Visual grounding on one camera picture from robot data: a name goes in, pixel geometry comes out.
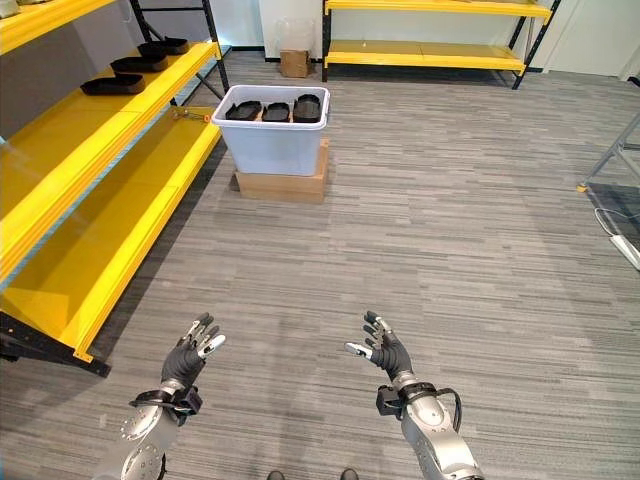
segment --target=robotic arm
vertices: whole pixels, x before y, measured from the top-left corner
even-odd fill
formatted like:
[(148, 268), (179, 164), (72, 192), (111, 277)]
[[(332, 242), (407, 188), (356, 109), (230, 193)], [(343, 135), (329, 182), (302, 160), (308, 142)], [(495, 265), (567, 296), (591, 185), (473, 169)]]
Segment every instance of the robotic arm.
[(208, 313), (200, 315), (178, 340), (162, 367), (157, 390), (141, 393), (130, 402), (135, 413), (124, 421), (115, 445), (107, 452), (93, 480), (161, 480), (165, 452), (178, 427), (200, 410), (202, 399), (193, 385), (209, 355), (226, 338)]
[[(365, 357), (389, 375), (392, 386), (378, 388), (376, 405), (380, 415), (395, 415), (402, 433), (413, 447), (425, 480), (484, 480), (469, 447), (458, 435), (462, 420), (460, 397), (450, 388), (436, 390), (419, 382), (413, 373), (411, 358), (393, 330), (379, 315), (367, 312), (363, 327), (373, 339), (369, 348), (346, 343), (345, 350)], [(451, 393), (456, 399), (453, 420), (438, 400)]]

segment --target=yellow shelf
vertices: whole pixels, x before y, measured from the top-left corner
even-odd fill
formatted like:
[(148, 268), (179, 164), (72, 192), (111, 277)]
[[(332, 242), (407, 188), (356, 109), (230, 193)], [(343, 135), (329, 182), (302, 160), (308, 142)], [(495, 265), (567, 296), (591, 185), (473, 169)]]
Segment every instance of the yellow shelf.
[(408, 10), (423, 12), (483, 13), (541, 17), (546, 24), (551, 10), (532, 0), (327, 0), (325, 13), (330, 10)]
[(18, 15), (0, 20), (0, 54), (5, 54), (113, 1), (53, 0), (21, 6)]
[[(211, 114), (211, 108), (189, 108)], [(216, 142), (170, 109), (91, 192), (0, 297), (0, 309), (87, 350)]]
[(502, 46), (455, 43), (393, 42), (380, 40), (332, 40), (331, 63), (416, 67), (486, 68), (513, 70), (522, 75), (525, 65)]
[(135, 96), (90, 97), (78, 89), (9, 139), (0, 149), (0, 281), (219, 52), (217, 43), (197, 43), (169, 57), (169, 68), (145, 74), (147, 86)]

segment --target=foot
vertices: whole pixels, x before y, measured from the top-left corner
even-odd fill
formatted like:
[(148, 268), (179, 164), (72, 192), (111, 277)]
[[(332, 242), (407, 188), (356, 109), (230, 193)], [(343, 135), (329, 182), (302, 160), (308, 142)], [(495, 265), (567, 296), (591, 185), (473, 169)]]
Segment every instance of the foot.
[(340, 475), (340, 480), (358, 480), (358, 474), (352, 468), (346, 468)]
[(267, 476), (267, 480), (284, 480), (284, 475), (282, 474), (282, 472), (279, 472), (278, 470), (273, 470)]

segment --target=white cable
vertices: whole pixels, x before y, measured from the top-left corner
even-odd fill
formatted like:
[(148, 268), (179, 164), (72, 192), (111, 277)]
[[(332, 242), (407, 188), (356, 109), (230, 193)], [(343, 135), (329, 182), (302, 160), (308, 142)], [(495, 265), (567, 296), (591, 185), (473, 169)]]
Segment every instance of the white cable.
[(596, 217), (596, 220), (598, 221), (598, 223), (600, 224), (602, 229), (605, 232), (607, 232), (609, 235), (611, 235), (611, 236), (615, 235), (615, 233), (613, 233), (611, 230), (609, 230), (607, 228), (607, 226), (605, 225), (604, 221), (602, 220), (602, 217), (600, 217), (600, 212), (613, 213), (615, 215), (619, 215), (619, 216), (627, 218), (627, 219), (640, 217), (640, 213), (638, 213), (636, 215), (625, 215), (622, 212), (618, 212), (617, 210), (609, 210), (608, 208), (596, 208), (596, 209), (594, 209), (593, 210), (593, 215)]

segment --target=black robotic glove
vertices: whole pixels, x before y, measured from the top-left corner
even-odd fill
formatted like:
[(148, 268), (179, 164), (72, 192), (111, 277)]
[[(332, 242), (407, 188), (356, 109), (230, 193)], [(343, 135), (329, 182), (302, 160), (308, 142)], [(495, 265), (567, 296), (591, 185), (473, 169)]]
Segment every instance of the black robotic glove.
[(213, 317), (203, 313), (194, 322), (187, 334), (178, 340), (162, 365), (162, 382), (178, 381), (189, 390), (205, 365), (205, 359), (225, 341), (217, 335), (217, 325), (211, 326)]
[(373, 337), (373, 340), (365, 339), (366, 344), (371, 348), (357, 343), (345, 343), (345, 349), (355, 355), (365, 357), (382, 368), (387, 372), (391, 381), (400, 372), (413, 373), (409, 352), (382, 317), (374, 312), (367, 312), (364, 320), (367, 324), (362, 327), (363, 330)]

